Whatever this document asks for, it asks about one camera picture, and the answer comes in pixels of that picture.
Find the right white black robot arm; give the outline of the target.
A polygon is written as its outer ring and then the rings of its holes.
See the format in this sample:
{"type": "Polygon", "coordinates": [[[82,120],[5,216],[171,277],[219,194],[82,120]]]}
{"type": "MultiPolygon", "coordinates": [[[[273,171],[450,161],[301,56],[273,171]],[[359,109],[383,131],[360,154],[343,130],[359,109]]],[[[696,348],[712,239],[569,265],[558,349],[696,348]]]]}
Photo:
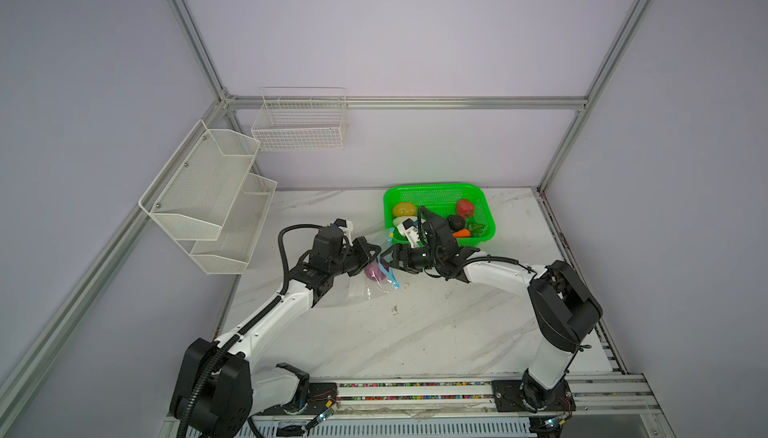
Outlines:
{"type": "Polygon", "coordinates": [[[398,232],[407,242],[394,243],[380,254],[380,262],[389,269],[413,275],[431,271],[447,281],[528,296],[542,339],[522,375],[516,401],[538,412],[562,398],[569,367],[603,316],[601,305],[575,269],[562,260],[528,265],[462,246],[449,220],[424,207],[417,210],[415,220],[399,225],[398,232]]]}

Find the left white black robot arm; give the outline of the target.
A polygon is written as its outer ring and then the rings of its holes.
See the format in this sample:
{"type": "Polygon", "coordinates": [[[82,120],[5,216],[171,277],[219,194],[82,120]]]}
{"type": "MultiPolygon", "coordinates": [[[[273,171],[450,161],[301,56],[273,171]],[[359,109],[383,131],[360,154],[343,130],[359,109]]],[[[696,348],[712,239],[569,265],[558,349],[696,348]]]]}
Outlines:
{"type": "Polygon", "coordinates": [[[279,407],[289,414],[305,409],[309,375],[287,363],[259,372],[263,352],[287,327],[314,307],[336,277],[353,277],[376,261],[378,245],[353,238],[349,222],[313,226],[310,250],[296,265],[277,239],[283,279],[278,293],[232,330],[211,341],[198,339],[185,351],[170,402],[177,434],[189,429],[203,437],[233,437],[255,414],[279,407]]]}

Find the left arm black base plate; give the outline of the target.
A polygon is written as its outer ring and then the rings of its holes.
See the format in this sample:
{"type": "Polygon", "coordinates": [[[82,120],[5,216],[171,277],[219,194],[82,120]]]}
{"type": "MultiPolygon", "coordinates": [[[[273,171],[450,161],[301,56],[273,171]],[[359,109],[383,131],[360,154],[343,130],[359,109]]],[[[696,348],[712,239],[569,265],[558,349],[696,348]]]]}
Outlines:
{"type": "Polygon", "coordinates": [[[257,416],[299,416],[317,415],[329,400],[338,396],[338,385],[334,382],[310,382],[302,395],[302,401],[276,405],[257,413],[257,416]]]}

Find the purple toy onion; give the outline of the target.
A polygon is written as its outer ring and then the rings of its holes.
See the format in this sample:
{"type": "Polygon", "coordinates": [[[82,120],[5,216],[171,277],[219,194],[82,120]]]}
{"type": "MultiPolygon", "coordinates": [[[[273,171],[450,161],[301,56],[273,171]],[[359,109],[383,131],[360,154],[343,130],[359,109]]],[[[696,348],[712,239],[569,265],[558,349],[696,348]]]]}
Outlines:
{"type": "Polygon", "coordinates": [[[378,261],[372,262],[364,269],[366,277],[374,282],[388,282],[389,281],[389,269],[384,267],[378,261]]]}

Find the clear zip bag blue zipper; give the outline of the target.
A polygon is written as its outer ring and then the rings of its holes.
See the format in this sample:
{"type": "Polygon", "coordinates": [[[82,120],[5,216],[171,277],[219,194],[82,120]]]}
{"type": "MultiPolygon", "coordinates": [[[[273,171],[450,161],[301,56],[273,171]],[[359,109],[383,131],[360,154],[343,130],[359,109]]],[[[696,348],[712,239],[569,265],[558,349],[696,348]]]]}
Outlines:
{"type": "Polygon", "coordinates": [[[379,251],[376,258],[360,273],[349,279],[348,304],[361,304],[382,298],[400,289],[394,271],[382,261],[382,253],[393,244],[393,233],[393,229],[386,232],[386,241],[378,244],[379,251]]]}

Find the green plastic basket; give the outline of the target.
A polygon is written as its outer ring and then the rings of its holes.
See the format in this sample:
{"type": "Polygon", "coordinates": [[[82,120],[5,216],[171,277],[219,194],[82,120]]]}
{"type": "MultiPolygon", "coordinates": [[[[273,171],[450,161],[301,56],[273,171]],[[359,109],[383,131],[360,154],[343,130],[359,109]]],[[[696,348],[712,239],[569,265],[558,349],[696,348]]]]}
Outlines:
{"type": "Polygon", "coordinates": [[[475,185],[466,183],[456,184],[427,184],[397,186],[387,190],[383,196],[384,227],[393,229],[393,242],[408,242],[392,226],[394,217],[391,209],[399,202],[410,202],[414,205],[424,206],[429,211],[447,218],[456,214],[456,202],[460,199],[468,199],[475,206],[475,213],[466,222],[482,222],[488,225],[486,233],[479,238],[458,239],[462,246],[477,246],[480,243],[489,242],[495,237],[496,224],[485,193],[475,185]]]}

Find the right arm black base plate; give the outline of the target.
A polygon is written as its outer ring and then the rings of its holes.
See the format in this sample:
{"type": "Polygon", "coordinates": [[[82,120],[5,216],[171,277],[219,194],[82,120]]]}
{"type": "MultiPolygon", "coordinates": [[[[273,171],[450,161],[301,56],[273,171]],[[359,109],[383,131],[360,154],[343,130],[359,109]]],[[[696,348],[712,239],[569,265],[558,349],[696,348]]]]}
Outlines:
{"type": "Polygon", "coordinates": [[[494,380],[492,395],[498,412],[565,412],[576,405],[569,384],[561,379],[554,388],[546,389],[533,379],[494,380]]]}

